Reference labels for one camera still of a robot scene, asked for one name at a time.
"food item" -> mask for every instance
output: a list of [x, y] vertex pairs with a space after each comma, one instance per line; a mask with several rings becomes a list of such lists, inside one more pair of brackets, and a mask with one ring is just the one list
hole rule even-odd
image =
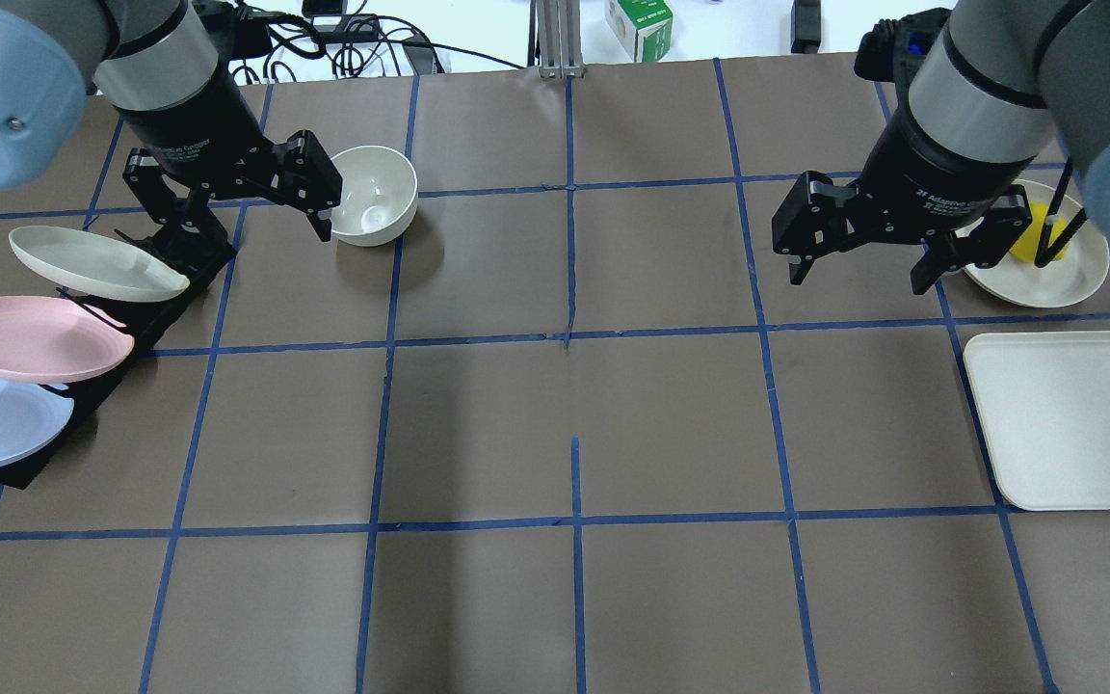
[[[1030, 201], [1030, 225], [1027, 225], [1026, 231], [1021, 234], [1021, 238], [1019, 238], [1018, 242], [1013, 243], [1012, 249], [1009, 250], [1009, 252], [1012, 253], [1013, 259], [1021, 260], [1023, 263], [1035, 262], [1035, 254], [1039, 251], [1039, 234], [1043, 230], [1043, 220], [1048, 219], [1048, 205], [1045, 205], [1042, 202]], [[1067, 225], [1070, 225], [1070, 223], [1068, 223], [1068, 220], [1066, 220], [1064, 217], [1056, 220], [1056, 223], [1052, 224], [1052, 234], [1051, 238], [1048, 239], [1048, 244], [1056, 241], [1061, 235], [1061, 232], [1064, 231]], [[1054, 262], [1054, 260], [1062, 259], [1062, 257], [1064, 257], [1064, 252], [1069, 249], [1070, 248], [1066, 245], [1064, 249], [1061, 249], [1060, 253], [1056, 254], [1052, 261]]]

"green and white box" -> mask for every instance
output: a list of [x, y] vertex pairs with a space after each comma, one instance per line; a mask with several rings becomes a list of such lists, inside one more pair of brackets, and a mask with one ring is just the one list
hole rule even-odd
[[665, 0], [607, 0], [607, 23], [634, 62], [657, 62], [670, 49], [675, 13]]

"box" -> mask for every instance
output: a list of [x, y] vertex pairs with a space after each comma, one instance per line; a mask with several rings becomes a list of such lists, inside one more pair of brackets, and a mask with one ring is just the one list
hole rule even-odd
[[670, 49], [675, 13], [665, 0], [607, 0], [607, 23], [634, 62], [657, 62]]

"pink plate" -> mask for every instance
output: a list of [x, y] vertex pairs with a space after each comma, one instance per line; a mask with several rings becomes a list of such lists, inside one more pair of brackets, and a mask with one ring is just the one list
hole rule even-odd
[[70, 300], [0, 295], [0, 378], [6, 381], [83, 381], [121, 364], [134, 346], [131, 335]]

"rectangular tray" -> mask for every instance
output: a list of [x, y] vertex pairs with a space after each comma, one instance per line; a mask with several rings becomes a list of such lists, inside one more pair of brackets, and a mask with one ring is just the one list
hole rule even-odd
[[965, 359], [1005, 497], [1110, 509], [1110, 332], [979, 334]]

